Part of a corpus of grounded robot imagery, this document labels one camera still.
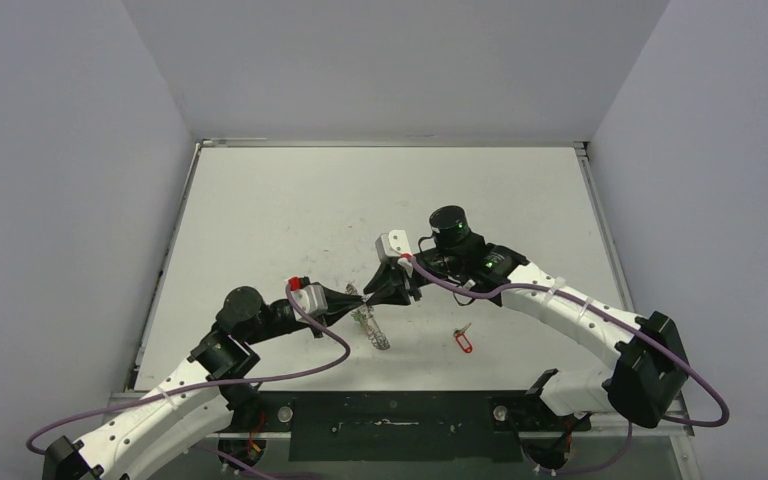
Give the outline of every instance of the black cable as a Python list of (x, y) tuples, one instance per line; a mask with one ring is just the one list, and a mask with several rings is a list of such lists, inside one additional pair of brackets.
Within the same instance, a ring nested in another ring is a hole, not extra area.
[[(433, 238), (434, 238), (434, 237), (430, 237), (430, 236), (429, 236), (429, 237), (420, 237), (420, 238), (419, 238), (419, 240), (417, 240), (417, 242), (416, 242), (416, 246), (417, 246), (417, 248), (419, 248), (419, 257), (420, 257), (420, 258), (422, 258), (423, 260), (425, 259), (425, 256), (424, 256), (425, 252), (423, 252), (423, 251), (422, 251), (422, 242), (424, 242), (424, 241), (426, 241), (426, 240), (431, 240), (431, 239), (433, 239)], [(448, 274), (445, 274), (445, 273), (441, 273), (441, 272), (439, 272), (439, 271), (437, 271), (437, 270), (434, 270), (434, 269), (431, 267), (431, 265), (430, 265), (430, 264), (426, 263), (425, 265), (426, 265), (426, 268), (427, 268), (427, 269), (428, 269), (428, 270), (429, 270), (431, 273), (433, 273), (433, 274), (437, 275), (438, 277), (443, 277), (444, 279), (448, 279), (448, 278), (449, 278), (449, 275), (448, 275)], [(455, 283), (455, 282), (452, 282), (452, 281), (449, 281), (449, 280), (446, 280), (446, 281), (447, 281), (447, 282), (449, 282), (449, 283), (451, 283), (452, 285), (458, 285), (459, 287), (463, 287), (463, 285), (461, 285), (461, 284), (457, 284), (457, 283)], [(457, 295), (455, 295), (455, 293), (454, 293), (454, 292), (452, 292), (452, 298), (454, 298), (454, 299), (455, 299), (455, 303), (457, 303), (459, 307), (468, 307), (468, 306), (472, 305), (473, 303), (475, 303), (475, 299), (474, 299), (474, 298), (470, 298), (470, 299), (469, 299), (469, 301), (468, 301), (468, 302), (466, 302), (466, 303), (461, 303), (461, 301), (460, 301), (460, 300), (458, 300), (458, 297), (457, 297)]]
[(579, 426), (580, 426), (582, 423), (586, 422), (586, 421), (587, 421), (587, 419), (588, 419), (588, 418), (590, 418), (590, 416), (591, 416), (591, 415), (593, 415), (593, 413), (592, 413), (592, 412), (588, 412), (588, 413), (587, 413), (587, 414), (585, 414), (583, 417), (581, 417), (581, 418), (579, 418), (578, 420), (576, 420), (575, 422), (573, 422), (573, 424), (572, 424), (572, 425), (570, 425), (570, 426), (569, 426), (569, 428), (567, 428), (567, 430), (566, 430), (566, 431), (565, 431), (563, 434), (561, 434), (561, 436), (560, 436), (560, 437), (558, 437), (558, 439), (557, 439), (557, 440), (555, 440), (555, 443), (553, 443), (553, 444), (552, 444), (552, 446), (548, 448), (548, 450), (549, 450), (549, 451), (552, 451), (552, 450), (554, 450), (554, 449), (555, 449), (555, 448), (556, 448), (558, 445), (560, 445), (561, 443), (563, 443), (563, 441), (564, 441), (564, 440), (566, 440), (566, 439), (567, 439), (567, 437), (569, 437), (570, 435), (572, 435), (572, 432), (573, 432), (573, 431), (575, 431), (575, 429), (576, 429), (576, 428), (578, 428), (578, 427), (579, 427)]
[(475, 303), (475, 299), (474, 298), (470, 298), (469, 301), (466, 302), (466, 303), (461, 303), (461, 301), (458, 300), (458, 296), (455, 295), (455, 292), (452, 292), (452, 298), (455, 299), (455, 303), (457, 303), (459, 307), (468, 307), (468, 306), (472, 305), (473, 303)]

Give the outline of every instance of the white table surface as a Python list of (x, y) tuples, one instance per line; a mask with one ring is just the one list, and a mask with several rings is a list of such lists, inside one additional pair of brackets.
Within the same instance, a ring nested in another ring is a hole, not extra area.
[[(195, 170), (142, 357), (150, 389), (188, 355), (225, 295), (251, 285), (267, 303), (286, 280), (363, 288), (378, 266), (375, 239), (405, 229), (415, 245), (438, 207), (466, 209), (489, 242), (612, 305), (620, 295), (572, 148), (205, 148)], [(527, 388), (547, 368), (584, 369), (589, 352), (539, 321), (488, 302), (458, 307), (433, 286), (410, 307), (381, 306), (390, 340), (372, 348), (351, 317), (334, 331), (352, 346), (344, 364), (272, 390), (491, 390)], [(475, 349), (452, 332), (472, 322)], [(250, 376), (327, 363), (342, 348), (300, 331), (254, 346)]]

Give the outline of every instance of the white arm segment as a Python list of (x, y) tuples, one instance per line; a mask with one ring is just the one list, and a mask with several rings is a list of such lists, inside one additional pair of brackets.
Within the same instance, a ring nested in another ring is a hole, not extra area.
[[(560, 278), (552, 277), (540, 270), (534, 263), (517, 267), (509, 276), (511, 283), (527, 283), (557, 287), (582, 300), (588, 296), (564, 285)], [(502, 292), (502, 306), (525, 313), (589, 350), (603, 366), (582, 372), (558, 372), (543, 387), (540, 399), (558, 416), (577, 412), (613, 412), (608, 393), (602, 382), (611, 378), (620, 352), (617, 342), (628, 343), (631, 334), (602, 320), (599, 316), (583, 309), (569, 300), (549, 292), (535, 292), (525, 289), (510, 289)], [(638, 314), (607, 306), (598, 300), (591, 300), (595, 308), (606, 309), (620, 321), (638, 329), (634, 322)]]
[[(208, 375), (198, 362), (184, 360), (160, 386), (145, 397), (204, 382)], [(90, 468), (100, 465), (102, 479), (148, 478), (205, 436), (231, 423), (233, 412), (219, 387), (170, 396), (120, 413), (82, 436), (80, 454)]]

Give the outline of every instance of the red tab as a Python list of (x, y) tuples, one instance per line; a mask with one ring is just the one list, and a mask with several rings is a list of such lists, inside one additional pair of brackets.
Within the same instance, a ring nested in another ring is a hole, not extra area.
[(458, 346), (464, 353), (472, 353), (472, 344), (469, 343), (469, 339), (463, 333), (455, 334), (455, 341), (458, 342)]

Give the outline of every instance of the cable tie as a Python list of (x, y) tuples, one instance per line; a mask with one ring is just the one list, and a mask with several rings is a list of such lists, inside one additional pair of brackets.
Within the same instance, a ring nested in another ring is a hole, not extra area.
[(587, 297), (587, 300), (584, 301), (584, 305), (581, 306), (581, 310), (578, 312), (578, 317), (576, 317), (575, 323), (581, 322), (581, 319), (584, 317), (584, 314), (587, 313), (587, 309), (590, 307), (591, 303), (593, 303), (593, 297)]
[(564, 277), (555, 278), (555, 281), (552, 283), (552, 288), (546, 292), (546, 294), (543, 296), (543, 301), (540, 302), (543, 305), (543, 308), (546, 308), (546, 306), (549, 305), (552, 297), (555, 296), (555, 292), (557, 292), (559, 288), (564, 288), (566, 285), (567, 281), (564, 279)]
[(169, 396), (168, 393), (166, 393), (166, 390), (163, 389), (160, 385), (154, 387), (158, 390), (160, 390), (160, 394), (163, 395), (163, 398), (169, 403), (169, 405), (172, 407), (172, 411), (178, 410), (178, 405), (175, 405), (175, 402), (172, 400), (172, 397)]

